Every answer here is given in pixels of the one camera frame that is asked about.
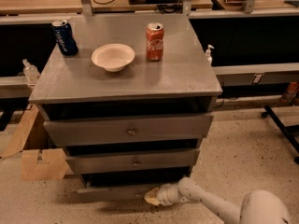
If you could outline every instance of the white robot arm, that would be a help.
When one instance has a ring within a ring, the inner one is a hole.
[[[165,184],[148,192],[145,200],[155,205],[198,202],[225,224],[291,224],[286,206],[271,192],[255,190],[245,197],[239,207],[205,191],[188,177],[182,178],[177,184]]]

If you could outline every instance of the beige floor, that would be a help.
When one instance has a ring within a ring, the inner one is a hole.
[[[299,124],[299,106],[276,106],[277,97],[225,100],[216,108],[207,139],[192,177],[206,190],[241,204],[254,189],[275,193],[289,208],[292,223],[299,223],[299,165],[288,140],[270,119],[261,119],[270,103],[286,125]],[[16,114],[0,133],[0,151],[20,120]],[[221,224],[197,203],[155,207],[144,201],[81,203],[80,181],[21,182],[21,153],[0,160],[0,223],[189,223]]]

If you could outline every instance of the bowl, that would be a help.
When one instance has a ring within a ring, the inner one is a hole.
[[[118,72],[131,63],[135,57],[133,49],[123,44],[107,44],[93,52],[95,65],[109,72]]]

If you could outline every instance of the blue pepsi can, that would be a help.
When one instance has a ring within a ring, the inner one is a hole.
[[[73,37],[71,24],[67,20],[55,21],[52,29],[60,52],[64,56],[73,56],[78,53],[78,47]]]

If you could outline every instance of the gray tabletop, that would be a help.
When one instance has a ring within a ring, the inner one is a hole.
[[[164,25],[164,56],[146,59],[146,26]],[[120,99],[217,96],[221,86],[185,15],[101,14],[70,20],[78,43],[77,55],[65,58],[58,47],[51,54],[29,101],[33,104],[109,101]],[[135,59],[118,73],[93,64],[93,52],[122,43]]]

